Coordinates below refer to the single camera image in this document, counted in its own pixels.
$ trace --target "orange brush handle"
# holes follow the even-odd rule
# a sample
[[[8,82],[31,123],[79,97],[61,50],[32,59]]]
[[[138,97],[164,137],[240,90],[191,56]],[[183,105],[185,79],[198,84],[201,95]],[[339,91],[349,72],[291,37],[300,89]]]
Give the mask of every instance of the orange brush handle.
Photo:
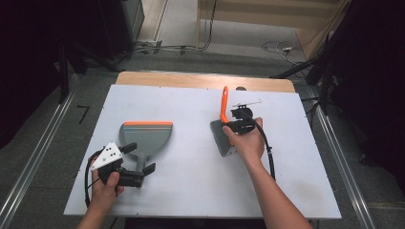
[[[223,99],[221,101],[221,114],[220,114],[220,120],[223,123],[229,122],[229,120],[226,117],[227,96],[228,96],[228,88],[225,86],[223,90]]]

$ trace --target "white table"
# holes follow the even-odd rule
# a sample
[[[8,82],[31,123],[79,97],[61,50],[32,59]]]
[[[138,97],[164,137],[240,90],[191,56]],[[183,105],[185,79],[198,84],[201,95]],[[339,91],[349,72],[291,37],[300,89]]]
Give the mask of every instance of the white table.
[[[169,120],[168,144],[147,165],[157,163],[141,189],[127,187],[111,214],[159,218],[260,218],[261,211],[239,156],[221,157],[209,122],[218,119],[222,90],[113,85],[80,167],[65,215],[84,215],[87,158],[110,141],[119,144],[124,121]],[[340,219],[325,168],[298,94],[230,91],[228,105],[251,105],[264,118],[277,183],[308,219]],[[262,161],[268,168],[266,155]],[[124,156],[123,166],[135,170]]]

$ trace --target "brush bristles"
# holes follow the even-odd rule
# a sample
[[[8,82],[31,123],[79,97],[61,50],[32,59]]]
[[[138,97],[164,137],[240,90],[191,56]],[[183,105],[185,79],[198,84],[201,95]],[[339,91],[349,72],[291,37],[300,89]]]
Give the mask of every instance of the brush bristles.
[[[229,142],[229,137],[223,130],[223,123],[221,120],[216,120],[212,121],[209,125],[211,126],[211,131],[212,134],[214,134],[214,139],[220,150],[221,156],[226,156],[231,144]]]

